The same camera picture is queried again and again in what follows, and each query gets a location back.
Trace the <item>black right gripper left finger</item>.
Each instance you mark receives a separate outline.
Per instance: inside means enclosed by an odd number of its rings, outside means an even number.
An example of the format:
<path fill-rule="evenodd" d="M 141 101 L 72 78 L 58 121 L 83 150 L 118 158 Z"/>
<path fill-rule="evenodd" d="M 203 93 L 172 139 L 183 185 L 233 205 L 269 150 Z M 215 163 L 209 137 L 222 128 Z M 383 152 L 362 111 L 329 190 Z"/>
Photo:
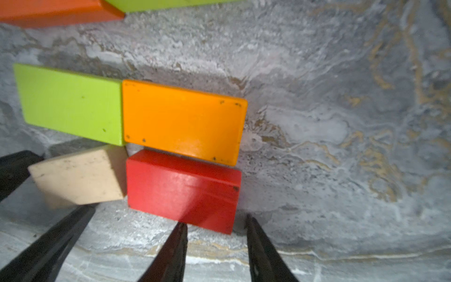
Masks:
<path fill-rule="evenodd" d="M 187 224 L 177 223 L 139 282 L 182 282 L 187 242 Z"/>

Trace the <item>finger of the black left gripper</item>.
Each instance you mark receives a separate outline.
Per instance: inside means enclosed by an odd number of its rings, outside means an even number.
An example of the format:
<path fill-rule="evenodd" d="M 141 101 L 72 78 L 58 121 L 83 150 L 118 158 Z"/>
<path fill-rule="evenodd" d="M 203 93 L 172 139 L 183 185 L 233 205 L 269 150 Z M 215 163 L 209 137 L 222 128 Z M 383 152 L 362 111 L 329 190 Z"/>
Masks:
<path fill-rule="evenodd" d="M 1 281 L 54 282 L 95 211 L 95 205 L 77 207 L 3 267 Z"/>
<path fill-rule="evenodd" d="M 1 157 L 1 201 L 30 177 L 29 166 L 43 160 L 43 156 L 29 150 Z"/>

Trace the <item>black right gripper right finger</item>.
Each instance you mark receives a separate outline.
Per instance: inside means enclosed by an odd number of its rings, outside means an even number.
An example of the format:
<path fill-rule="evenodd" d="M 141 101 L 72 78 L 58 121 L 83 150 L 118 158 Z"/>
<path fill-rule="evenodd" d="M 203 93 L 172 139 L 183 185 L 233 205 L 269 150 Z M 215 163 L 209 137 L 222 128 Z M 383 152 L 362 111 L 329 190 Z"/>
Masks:
<path fill-rule="evenodd" d="M 257 220 L 246 218 L 247 246 L 252 282 L 298 282 Z"/>

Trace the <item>red rectangular block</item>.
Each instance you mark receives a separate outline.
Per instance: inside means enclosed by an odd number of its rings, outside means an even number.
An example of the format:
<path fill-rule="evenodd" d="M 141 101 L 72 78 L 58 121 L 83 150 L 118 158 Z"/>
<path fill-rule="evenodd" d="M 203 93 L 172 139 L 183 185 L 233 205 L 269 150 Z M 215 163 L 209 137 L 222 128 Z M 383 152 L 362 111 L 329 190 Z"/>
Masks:
<path fill-rule="evenodd" d="M 242 173 L 152 150 L 126 161 L 128 205 L 134 210 L 230 235 Z"/>

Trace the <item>natural wood rectangular block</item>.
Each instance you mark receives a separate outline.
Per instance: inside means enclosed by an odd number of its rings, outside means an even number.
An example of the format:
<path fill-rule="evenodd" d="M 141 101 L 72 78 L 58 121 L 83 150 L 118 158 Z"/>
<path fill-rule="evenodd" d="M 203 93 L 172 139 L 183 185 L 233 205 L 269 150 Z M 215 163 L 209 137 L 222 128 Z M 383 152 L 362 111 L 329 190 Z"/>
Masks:
<path fill-rule="evenodd" d="M 47 159 L 28 167 L 51 209 L 122 200 L 127 195 L 126 148 L 115 145 Z"/>

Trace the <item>green square block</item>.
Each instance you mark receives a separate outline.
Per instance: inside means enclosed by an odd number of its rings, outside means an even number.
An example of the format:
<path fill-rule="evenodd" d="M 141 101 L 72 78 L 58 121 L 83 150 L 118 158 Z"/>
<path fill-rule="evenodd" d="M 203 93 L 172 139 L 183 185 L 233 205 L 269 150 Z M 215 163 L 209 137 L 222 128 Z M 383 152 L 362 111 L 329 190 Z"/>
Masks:
<path fill-rule="evenodd" d="M 21 63 L 13 68 L 26 123 L 125 145 L 121 80 Z"/>

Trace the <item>orange square block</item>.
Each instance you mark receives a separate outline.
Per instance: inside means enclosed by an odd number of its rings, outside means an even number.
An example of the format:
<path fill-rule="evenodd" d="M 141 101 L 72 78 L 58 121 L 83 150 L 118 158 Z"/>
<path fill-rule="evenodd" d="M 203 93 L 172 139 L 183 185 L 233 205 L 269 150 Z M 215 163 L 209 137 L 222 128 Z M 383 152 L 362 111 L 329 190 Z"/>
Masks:
<path fill-rule="evenodd" d="M 122 82 L 122 96 L 128 143 L 237 164 L 247 100 L 134 80 Z"/>

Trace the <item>orange rectangular block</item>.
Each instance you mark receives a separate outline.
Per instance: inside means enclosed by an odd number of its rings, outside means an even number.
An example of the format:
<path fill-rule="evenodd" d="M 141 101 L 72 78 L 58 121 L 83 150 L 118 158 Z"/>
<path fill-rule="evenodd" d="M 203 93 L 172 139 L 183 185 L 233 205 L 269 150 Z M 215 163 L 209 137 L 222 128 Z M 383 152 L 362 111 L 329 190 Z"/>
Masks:
<path fill-rule="evenodd" d="M 106 1 L 1 1 L 1 23 L 21 28 L 89 24 L 124 18 L 124 12 Z"/>

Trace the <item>lime green rectangular block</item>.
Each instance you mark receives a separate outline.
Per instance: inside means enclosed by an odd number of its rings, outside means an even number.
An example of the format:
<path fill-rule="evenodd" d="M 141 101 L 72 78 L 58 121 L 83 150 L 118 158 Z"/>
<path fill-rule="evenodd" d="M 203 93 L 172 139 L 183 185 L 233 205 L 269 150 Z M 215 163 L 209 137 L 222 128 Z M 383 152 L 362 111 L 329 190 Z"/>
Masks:
<path fill-rule="evenodd" d="M 106 0 L 122 12 L 143 12 L 170 8 L 222 4 L 234 0 Z"/>

